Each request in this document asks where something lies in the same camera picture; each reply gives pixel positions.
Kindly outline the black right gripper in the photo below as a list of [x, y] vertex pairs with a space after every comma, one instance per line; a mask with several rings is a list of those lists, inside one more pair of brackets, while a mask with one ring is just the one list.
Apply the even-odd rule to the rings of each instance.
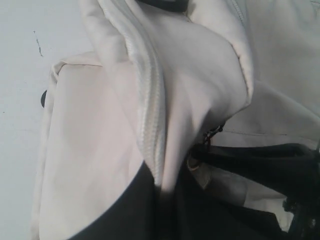
[[318, 240], [320, 238], [320, 148], [315, 150], [297, 143], [263, 147], [225, 147], [196, 144], [191, 156], [208, 165], [236, 169], [271, 168], [289, 170], [289, 195], [283, 202], [293, 214], [287, 238]]

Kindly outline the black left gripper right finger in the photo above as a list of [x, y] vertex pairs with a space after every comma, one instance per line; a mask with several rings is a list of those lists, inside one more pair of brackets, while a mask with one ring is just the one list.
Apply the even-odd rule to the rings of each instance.
[[273, 213], [235, 206], [205, 193], [190, 174], [175, 187], [176, 240], [286, 240]]

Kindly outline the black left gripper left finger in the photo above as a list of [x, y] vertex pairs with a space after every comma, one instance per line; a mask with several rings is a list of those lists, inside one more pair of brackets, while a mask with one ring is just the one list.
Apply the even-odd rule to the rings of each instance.
[[171, 240], [172, 227], [145, 162], [121, 196], [73, 240]]

